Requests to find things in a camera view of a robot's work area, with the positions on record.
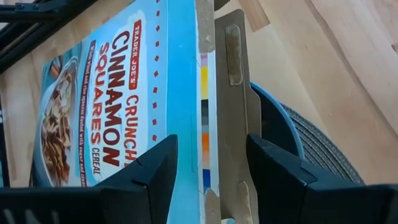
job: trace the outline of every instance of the gray rubber mat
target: gray rubber mat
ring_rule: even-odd
[[[357,184],[364,184],[356,169],[325,134],[293,109],[283,107],[300,135],[306,160]]]

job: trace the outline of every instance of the wooden surface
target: wooden surface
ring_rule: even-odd
[[[99,0],[0,76],[13,186],[29,179],[42,65],[129,2]],[[216,12],[246,10],[252,80],[324,131],[368,184],[398,183],[397,4],[231,0]]]

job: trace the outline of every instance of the trader joe's crunchy cinnamon squares box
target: trader joe's crunchy cinnamon squares box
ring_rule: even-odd
[[[206,190],[218,195],[215,54],[197,30],[194,1],[136,0],[46,63],[33,185],[94,186],[178,134],[169,223],[203,223]]]

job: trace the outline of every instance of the cereal box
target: cereal box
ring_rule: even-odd
[[[215,54],[194,1],[136,0],[43,67],[32,183],[91,187],[178,135],[169,223],[203,223],[218,195]]]

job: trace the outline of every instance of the red dotted line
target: red dotted line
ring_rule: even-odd
[[[157,17],[160,16],[160,10],[156,11],[156,16],[157,16]],[[158,31],[160,31],[160,26],[159,26],[159,25],[156,26],[156,32],[158,32]],[[155,46],[158,47],[159,45],[160,45],[160,42],[159,42],[159,41],[156,41]],[[158,61],[159,61],[159,56],[156,55],[156,56],[155,56],[155,62],[158,62]],[[156,71],[154,72],[155,78],[156,78],[158,75],[159,75],[159,72],[156,70]],[[154,93],[157,93],[157,87],[154,87],[153,92],[154,92]],[[152,104],[152,108],[153,108],[153,109],[156,109],[156,107],[157,107],[157,103],[154,102],[154,103]],[[157,124],[157,120],[156,120],[156,119],[153,119],[153,120],[152,120],[152,125],[155,126],[156,124]],[[153,134],[153,135],[152,135],[152,140],[153,140],[153,141],[156,141],[156,139],[157,139],[156,134]]]

